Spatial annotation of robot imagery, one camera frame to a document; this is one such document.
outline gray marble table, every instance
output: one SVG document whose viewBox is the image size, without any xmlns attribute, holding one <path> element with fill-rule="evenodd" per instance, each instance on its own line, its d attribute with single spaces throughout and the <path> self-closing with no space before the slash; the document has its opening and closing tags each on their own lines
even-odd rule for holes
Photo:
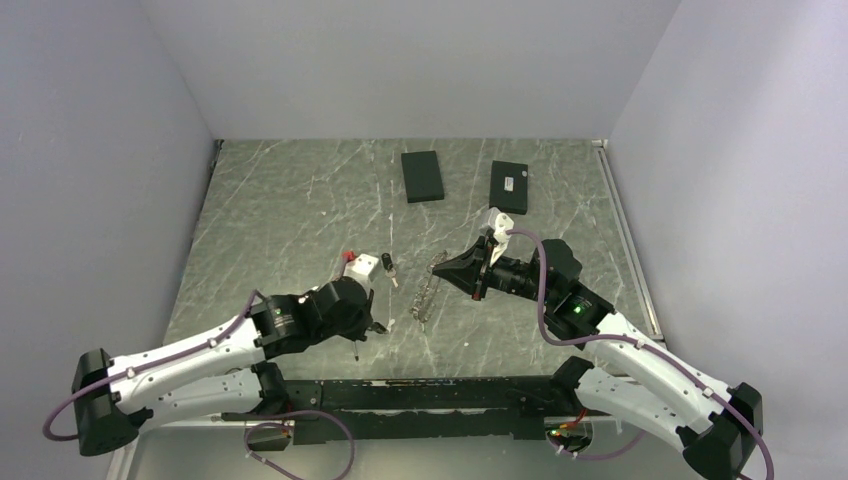
<svg viewBox="0 0 848 480">
<path fill-rule="evenodd" d="M 400 155 L 435 150 L 445 199 L 407 204 Z M 227 141 L 195 232 L 166 343 L 229 319 L 251 289 L 301 293 L 328 281 L 345 250 L 391 252 L 399 289 L 375 286 L 372 309 L 386 335 L 370 334 L 354 360 L 334 338 L 278 358 L 284 376 L 412 378 L 552 373 L 574 348 L 545 344 L 535 305 L 491 291 L 474 302 L 442 283 L 422 330 L 409 313 L 439 251 L 476 238 L 488 208 L 494 160 L 526 163 L 529 212 L 516 225 L 562 238 L 583 263 L 582 280 L 651 331 L 620 240 L 610 193 L 588 140 L 414 139 Z M 525 238 L 507 255 L 529 258 Z"/>
</svg>

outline purple cable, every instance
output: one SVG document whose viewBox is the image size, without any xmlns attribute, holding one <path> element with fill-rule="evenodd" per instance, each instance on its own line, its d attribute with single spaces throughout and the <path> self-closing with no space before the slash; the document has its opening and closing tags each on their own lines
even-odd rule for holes
<svg viewBox="0 0 848 480">
<path fill-rule="evenodd" d="M 547 282 L 547 270 L 548 270 L 548 260 L 545 255 L 545 246 L 542 244 L 542 240 L 533 232 L 529 230 L 525 230 L 523 228 L 513 228 L 511 230 L 507 230 L 507 235 L 519 234 L 524 235 L 529 238 L 536 244 L 536 249 L 539 252 L 539 294 L 536 302 L 536 313 L 539 322 L 539 332 L 542 334 L 542 338 L 551 345 L 567 347 L 580 345 L 588 342 L 594 342 L 597 340 L 613 340 L 618 342 L 625 342 L 631 345 L 636 345 L 636 339 L 625 337 L 623 335 L 589 335 L 582 338 L 575 338 L 574 340 L 556 340 L 551 338 L 548 335 L 547 329 L 545 328 L 545 284 Z M 700 390 L 704 390 L 707 388 L 707 385 L 702 382 L 698 377 L 692 374 L 686 367 L 680 364 L 677 360 L 669 356 L 664 350 L 660 348 L 656 348 L 653 345 L 643 345 L 642 348 L 653 353 L 654 355 L 662 358 L 676 370 L 683 374 L 684 377 L 688 378 L 692 383 L 695 384 Z M 760 432 L 751 425 L 751 422 L 748 421 L 739 410 L 736 410 L 732 405 L 730 405 L 725 399 L 721 398 L 717 393 L 713 392 L 710 396 L 713 400 L 718 402 L 725 410 L 730 412 L 739 423 L 748 430 L 748 433 L 754 438 L 754 441 L 757 442 L 757 446 L 760 448 L 760 452 L 763 454 L 763 459 L 766 462 L 766 480 L 774 480 L 774 461 L 771 458 L 771 452 L 769 452 L 768 447 L 766 446 L 765 441 L 763 441 L 763 437 L 760 435 Z M 739 478 L 745 480 L 747 477 L 744 475 L 739 475 Z"/>
<path fill-rule="evenodd" d="M 342 478 L 346 477 L 347 474 L 350 473 L 350 469 L 353 468 L 353 459 L 356 456 L 356 443 L 353 441 L 353 433 L 351 433 L 350 429 L 347 428 L 347 426 L 342 423 L 342 421 L 338 418 L 320 410 L 298 410 L 297 412 L 282 413 L 279 415 L 259 416 L 256 418 L 261 420 L 284 420 L 287 418 L 300 417 L 303 415 L 318 415 L 319 417 L 324 417 L 338 425 L 342 432 L 344 432 L 345 436 L 347 437 L 347 440 L 350 442 L 350 458 L 348 459 L 347 466 L 342 471 L 342 473 L 339 474 L 339 476 L 333 478 L 333 480 L 341 480 Z M 303 478 L 298 477 L 297 475 L 289 472 L 283 467 L 277 465 L 276 463 L 266 459 L 265 457 L 259 455 L 258 453 L 250 449 L 250 435 L 254 431 L 259 430 L 260 428 L 282 428 L 283 430 L 288 430 L 289 427 L 273 422 L 260 423 L 258 425 L 250 427 L 246 432 L 244 432 L 244 449 L 247 451 L 248 456 L 264 465 L 273 468 L 274 470 L 287 476 L 291 480 L 304 480 Z"/>
<path fill-rule="evenodd" d="M 217 337 L 214 337 L 215 343 L 221 343 L 222 340 L 226 339 L 227 336 L 229 336 L 234 331 L 236 331 L 236 329 L 239 328 L 242 323 L 244 323 L 244 319 L 247 317 L 247 314 L 250 311 L 250 307 L 251 307 L 251 305 L 253 305 L 253 301 L 256 300 L 257 297 L 259 297 L 262 300 L 265 300 L 265 296 L 262 295 L 261 293 L 259 293 L 259 290 L 254 290 L 254 291 L 250 292 L 250 298 L 247 300 L 247 305 L 245 305 L 244 308 L 239 312 L 239 316 L 236 317 L 235 321 L 233 321 L 233 323 L 231 323 L 229 327 L 224 329 L 224 331 L 221 332 Z M 173 355 L 169 355 L 167 357 L 160 358 L 159 360 L 153 360 L 152 362 L 145 363 L 145 364 L 140 365 L 136 368 L 133 368 L 133 370 L 135 371 L 135 373 L 142 373 L 146 370 L 150 370 L 151 368 L 156 368 L 160 365 L 164 365 L 166 363 L 173 362 L 174 360 L 179 360 L 179 359 L 185 358 L 189 355 L 193 355 L 193 354 L 195 354 L 195 353 L 197 353 L 201 350 L 204 350 L 206 348 L 209 348 L 209 343 L 201 343 L 200 345 L 195 345 L 194 347 L 191 347 L 187 350 L 183 350 L 182 352 L 177 352 Z M 110 383 L 112 383 L 116 380 L 120 380 L 120 379 L 122 379 L 126 376 L 127 376 L 127 371 L 124 370 L 122 372 L 119 372 L 119 373 L 116 373 L 116 374 L 114 374 L 110 377 L 106 377 L 104 379 L 98 380 L 98 381 L 92 383 L 91 385 L 87 385 L 87 386 L 77 390 L 73 395 L 71 395 L 70 397 L 65 399 L 65 401 L 60 403 L 59 406 L 54 408 L 53 411 L 51 411 L 50 414 L 47 415 L 47 420 L 44 421 L 44 425 L 41 427 L 41 433 L 48 440 L 53 440 L 54 442 L 67 442 L 67 441 L 76 440 L 77 438 L 79 438 L 79 434 L 56 435 L 55 433 L 53 433 L 51 428 L 53 426 L 53 422 L 56 420 L 56 417 L 58 417 L 59 414 L 62 413 L 62 411 L 64 409 L 68 408 L 68 405 L 74 403 L 77 399 L 79 399 L 79 398 L 81 398 L 85 395 L 88 395 L 89 393 L 93 392 L 94 390 L 97 390 L 98 388 L 100 388 L 104 385 L 108 385 L 108 384 L 110 384 Z"/>
<path fill-rule="evenodd" d="M 603 461 L 603 460 L 612 460 L 613 458 L 620 457 L 621 455 L 624 455 L 625 453 L 632 450 L 633 447 L 635 447 L 636 444 L 639 443 L 644 436 L 645 436 L 645 431 L 640 430 L 639 433 L 637 433 L 636 436 L 633 437 L 633 439 L 630 440 L 630 442 L 627 445 L 619 448 L 618 450 L 616 450 L 612 453 L 604 453 L 602 455 L 581 455 L 581 454 L 578 453 L 574 458 L 577 459 L 577 460 L 584 460 L 584 461 L 587 461 L 587 462 L 599 462 L 599 461 Z M 548 438 L 548 443 L 550 443 L 551 446 L 554 447 L 554 449 L 557 452 L 559 452 L 559 445 L 554 443 L 554 441 L 551 440 L 551 437 L 547 437 L 547 438 Z"/>
</svg>

